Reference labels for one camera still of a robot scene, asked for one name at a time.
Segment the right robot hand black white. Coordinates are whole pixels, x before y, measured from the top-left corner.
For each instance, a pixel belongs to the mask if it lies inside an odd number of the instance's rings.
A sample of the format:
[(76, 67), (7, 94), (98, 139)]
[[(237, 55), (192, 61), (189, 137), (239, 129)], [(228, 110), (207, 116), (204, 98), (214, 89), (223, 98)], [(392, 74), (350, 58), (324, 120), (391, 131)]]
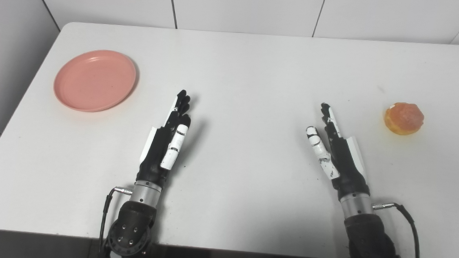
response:
[(364, 163), (354, 137), (344, 138), (336, 122), (334, 112), (327, 103), (321, 104), (324, 130), (329, 149), (324, 145), (316, 127), (306, 128), (306, 136), (318, 162), (341, 200), (346, 195), (370, 195), (370, 188), (364, 175)]

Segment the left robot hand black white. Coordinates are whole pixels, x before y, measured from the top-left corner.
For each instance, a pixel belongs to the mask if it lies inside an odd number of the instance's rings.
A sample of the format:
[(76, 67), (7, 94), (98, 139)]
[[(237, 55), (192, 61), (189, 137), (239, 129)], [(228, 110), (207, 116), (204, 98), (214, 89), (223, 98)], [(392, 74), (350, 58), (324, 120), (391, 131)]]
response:
[(164, 186), (191, 125), (191, 118), (187, 114), (190, 100), (187, 91), (181, 90), (163, 126), (152, 127), (142, 153), (144, 158), (139, 166), (137, 181)]

